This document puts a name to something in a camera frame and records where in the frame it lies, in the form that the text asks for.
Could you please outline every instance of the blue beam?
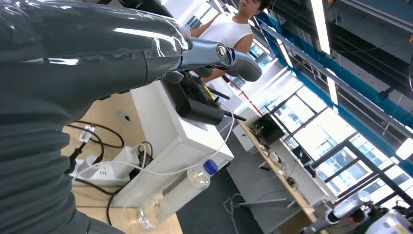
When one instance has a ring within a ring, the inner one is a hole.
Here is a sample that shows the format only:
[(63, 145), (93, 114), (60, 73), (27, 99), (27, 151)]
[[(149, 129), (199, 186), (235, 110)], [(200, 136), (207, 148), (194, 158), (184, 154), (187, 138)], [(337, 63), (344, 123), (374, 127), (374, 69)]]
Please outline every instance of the blue beam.
[[(260, 22), (264, 22), (266, 24), (272, 25), (278, 32), (279, 31), (285, 31), (285, 29), (278, 24), (277, 22), (273, 24), (273, 20), (269, 18), (265, 14), (260, 14), (259, 19), (261, 19)], [(360, 134), (362, 134), (364, 137), (366, 137), (372, 144), (374, 144), (380, 151), (382, 151), (385, 155), (389, 157), (396, 157), (399, 161), (400, 164), (399, 166), (404, 169), (410, 176), (413, 177), (413, 164), (407, 160), (402, 160), (400, 159), (396, 154), (395, 154), (395, 149), (380, 135), (376, 134), (374, 130), (372, 130), (368, 125), (364, 124), (361, 119), (359, 119), (356, 115), (351, 113), (347, 108), (341, 106), (341, 105), (335, 105), (329, 96), (328, 93), (326, 93), (318, 84), (316, 84), (313, 80), (309, 79), (307, 76), (302, 74), (300, 71), (298, 71), (295, 68), (289, 67), (287, 62), (284, 59), (284, 56), (278, 49), (278, 44), (276, 43), (276, 40), (266, 31), (263, 31), (265, 37), (268, 40), (269, 45), (271, 46), (271, 49), (273, 50), (275, 56), (278, 57), (279, 62), (283, 66), (287, 66), (290, 71), (294, 71), (297, 74), (297, 78), (305, 85), (307, 86), (310, 90), (312, 90), (317, 96), (319, 96), (329, 107), (337, 107), (339, 115), (346, 120), (349, 124), (351, 124)], [(319, 62), (320, 64), (326, 64), (325, 67), (329, 67), (331, 70), (333, 70), (338, 77), (345, 76), (347, 79), (354, 79), (353, 81), (349, 81), (351, 83), (352, 87), (357, 87), (357, 90), (360, 92), (363, 91), (363, 95), (366, 93), (370, 98), (372, 98), (372, 102), (375, 103), (377, 106), (379, 106), (382, 109), (386, 109), (387, 111), (391, 112), (392, 116), (403, 116), (401, 118), (404, 123), (408, 123), (408, 126), (412, 126), (412, 121), (413, 119), (406, 119), (406, 116), (409, 116), (409, 113), (406, 110), (403, 110), (402, 108), (397, 108), (399, 111), (396, 111), (396, 114), (393, 115), (393, 112), (395, 110), (396, 104), (391, 102), (390, 100), (386, 100), (383, 102), (378, 102), (376, 100), (378, 92), (374, 90), (374, 93), (372, 92), (372, 87), (369, 86), (368, 84), (364, 83), (360, 79), (358, 79), (356, 76), (351, 74), (349, 71), (345, 70), (344, 68), (340, 67), (337, 63), (329, 59), (327, 56), (325, 56), (323, 53), (317, 51), (314, 49), (311, 45), (307, 44), (306, 42), (303, 42), (300, 38), (297, 36), (291, 36), (288, 38), (290, 42), (292, 42), (295, 46), (297, 46), (297, 43), (304, 45), (302, 50), (306, 51), (306, 53), (312, 57), (314, 60)]]

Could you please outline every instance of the metal bolt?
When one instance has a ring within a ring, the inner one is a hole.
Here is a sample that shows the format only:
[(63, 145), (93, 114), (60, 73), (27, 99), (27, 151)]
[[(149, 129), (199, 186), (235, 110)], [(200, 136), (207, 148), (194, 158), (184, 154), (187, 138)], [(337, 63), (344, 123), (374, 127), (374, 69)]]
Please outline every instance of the metal bolt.
[(226, 55), (226, 49), (223, 46), (218, 47), (218, 53), (220, 56)]

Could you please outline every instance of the blue bottle cap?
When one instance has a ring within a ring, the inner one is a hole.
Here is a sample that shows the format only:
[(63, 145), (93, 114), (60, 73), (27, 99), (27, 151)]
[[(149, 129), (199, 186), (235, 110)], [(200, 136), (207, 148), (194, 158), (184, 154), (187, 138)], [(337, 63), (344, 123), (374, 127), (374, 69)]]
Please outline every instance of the blue bottle cap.
[(206, 172), (208, 172), (210, 175), (213, 175), (218, 172), (217, 164), (211, 159), (204, 163), (204, 168)]

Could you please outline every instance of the desk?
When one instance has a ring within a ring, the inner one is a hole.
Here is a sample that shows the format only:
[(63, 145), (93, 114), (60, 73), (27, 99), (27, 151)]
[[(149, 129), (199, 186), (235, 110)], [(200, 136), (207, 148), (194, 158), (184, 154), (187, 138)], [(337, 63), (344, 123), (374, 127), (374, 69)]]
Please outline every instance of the desk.
[[(131, 123), (123, 123), (117, 117), (118, 111), (125, 112), (130, 117)], [(125, 141), (125, 145), (128, 146), (134, 146), (145, 140), (145, 135), (143, 134), (142, 126), (130, 93), (113, 95), (109, 99), (94, 102), (82, 120), (99, 123), (112, 128), (120, 133)], [(68, 156), (80, 145), (78, 138), (81, 131), (67, 127), (65, 127), (63, 131), (71, 135), (70, 144), (62, 150), (62, 154)], [(99, 134), (104, 142), (111, 144), (118, 144), (119, 142), (116, 136), (105, 130), (98, 128), (95, 132)], [(105, 147), (103, 160), (112, 160), (120, 151), (121, 149)], [(85, 158), (89, 155), (98, 156), (99, 154), (100, 146), (95, 143), (89, 143), (79, 158)], [(115, 191), (117, 188), (105, 189)], [(91, 187), (73, 187), (72, 192), (76, 197), (76, 207), (79, 211), (102, 222), (107, 222), (106, 206), (110, 196)], [(111, 218), (114, 223), (121, 212), (122, 208), (110, 209)], [(137, 224), (136, 214), (136, 208), (127, 208), (119, 222), (118, 228), (126, 234), (182, 234), (181, 226), (175, 214), (168, 218), (160, 227), (150, 232), (142, 229)]]
[[(239, 122), (239, 125), (243, 128), (243, 130), (245, 131), (245, 134), (251, 139), (252, 143), (254, 144), (254, 146), (257, 148), (258, 152), (260, 153), (260, 155), (264, 158), (264, 160), (266, 161), (266, 163), (270, 166), (270, 168), (272, 169), (273, 172), (275, 172), (276, 174), (278, 174), (278, 171), (281, 170), (281, 167), (274, 164), (270, 158), (268, 158), (267, 156), (264, 155), (263, 151), (258, 147), (259, 142), (258, 140), (255, 138), (255, 136), (250, 132), (250, 129), (245, 126), (243, 123)], [(299, 192), (299, 191), (295, 191), (293, 188), (291, 188), (290, 185), (288, 185), (287, 180), (283, 177), (283, 176), (279, 176), (278, 177), (281, 181), (281, 183), (284, 185), (284, 187), (286, 188), (286, 190), (291, 194), (291, 196), (295, 199), (296, 203), (300, 206), (301, 210), (304, 212), (304, 214), (306, 215), (306, 217), (308, 218), (309, 221), (311, 222), (315, 222), (317, 220), (317, 217), (314, 214), (314, 208), (312, 208), (310, 206), (310, 204), (305, 200), (304, 196)], [(328, 234), (327, 231), (321, 231), (320, 233), (322, 234)]]

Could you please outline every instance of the computer monitor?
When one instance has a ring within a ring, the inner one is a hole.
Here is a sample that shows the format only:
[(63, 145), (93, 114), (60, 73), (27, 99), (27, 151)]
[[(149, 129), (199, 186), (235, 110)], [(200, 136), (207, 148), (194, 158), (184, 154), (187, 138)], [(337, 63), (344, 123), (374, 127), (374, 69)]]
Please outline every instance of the computer monitor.
[(252, 125), (267, 145), (271, 145), (284, 136), (284, 132), (269, 113), (253, 122)]

